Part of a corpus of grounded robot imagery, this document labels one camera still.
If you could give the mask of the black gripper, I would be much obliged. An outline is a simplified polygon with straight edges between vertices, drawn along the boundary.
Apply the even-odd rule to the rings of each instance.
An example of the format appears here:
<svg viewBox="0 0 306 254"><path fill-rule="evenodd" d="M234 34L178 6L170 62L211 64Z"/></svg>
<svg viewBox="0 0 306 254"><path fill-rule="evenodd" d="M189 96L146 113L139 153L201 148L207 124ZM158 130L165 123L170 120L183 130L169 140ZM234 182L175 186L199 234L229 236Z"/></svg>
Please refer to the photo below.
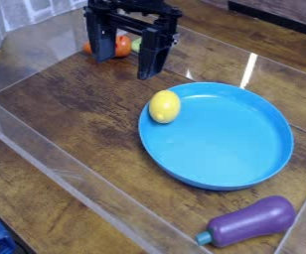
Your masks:
<svg viewBox="0 0 306 254"><path fill-rule="evenodd" d="M87 38L94 59L102 63L115 54L115 32L140 35L136 78L148 79L162 71L177 42L182 12L165 0L87 0L83 7Z"/></svg>

